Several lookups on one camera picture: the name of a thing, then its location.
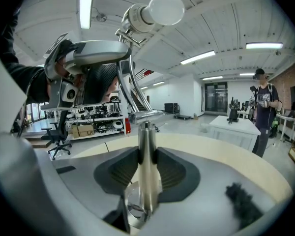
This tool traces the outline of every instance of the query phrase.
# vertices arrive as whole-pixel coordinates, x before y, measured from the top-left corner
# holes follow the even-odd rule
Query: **brick wall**
[[[291,109],[291,90],[295,86],[295,64],[270,81],[275,85],[284,109]]]

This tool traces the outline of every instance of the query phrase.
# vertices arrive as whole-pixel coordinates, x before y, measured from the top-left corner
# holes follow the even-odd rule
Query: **white light bulb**
[[[184,13],[185,7],[181,0],[151,0],[141,15],[147,23],[171,26],[177,24]]]

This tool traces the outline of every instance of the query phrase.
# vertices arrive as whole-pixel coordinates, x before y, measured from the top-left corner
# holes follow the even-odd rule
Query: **ceiling light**
[[[164,83],[164,81],[161,81],[159,83],[153,84],[153,86],[156,86],[156,85],[159,85],[159,84],[163,84],[163,83]]]
[[[215,55],[215,52],[214,51],[210,51],[210,52],[207,52],[207,53],[202,53],[202,54],[199,54],[199,55],[196,55],[192,58],[189,58],[189,59],[185,59],[183,61],[180,62],[180,64],[188,64],[190,62],[194,62],[196,60],[199,60],[199,59],[203,59],[203,58],[206,58],[206,57],[210,57],[210,56],[213,56]]]
[[[240,76],[254,76],[254,73],[240,73]]]
[[[280,42],[256,42],[256,43],[247,43],[246,49],[257,49],[257,48],[268,48],[268,49],[281,49],[283,43]]]
[[[80,25],[82,29],[90,28],[90,16],[93,0],[79,0],[80,3]]]
[[[202,80],[207,81],[207,80],[216,80],[216,79],[222,79],[222,78],[223,78],[223,76],[216,76],[216,77],[204,78]]]

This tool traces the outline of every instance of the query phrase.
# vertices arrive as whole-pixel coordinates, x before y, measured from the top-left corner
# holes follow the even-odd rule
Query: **cap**
[[[265,72],[262,68],[258,68],[255,74],[265,74]]]

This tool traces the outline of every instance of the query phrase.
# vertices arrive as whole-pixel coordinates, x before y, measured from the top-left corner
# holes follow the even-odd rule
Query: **black office chair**
[[[68,136],[68,132],[65,129],[65,120],[67,117],[67,110],[62,111],[60,115],[59,123],[57,122],[51,122],[50,124],[55,125],[56,129],[51,130],[52,128],[42,128],[42,130],[46,130],[47,133],[41,137],[42,140],[50,140],[53,143],[56,143],[56,147],[50,149],[48,151],[48,154],[50,154],[51,151],[55,150],[55,153],[53,154],[53,160],[55,160],[55,155],[58,153],[59,150],[64,150],[67,152],[68,155],[70,155],[70,151],[66,149],[66,146],[72,147],[71,144],[64,144],[65,139]]]

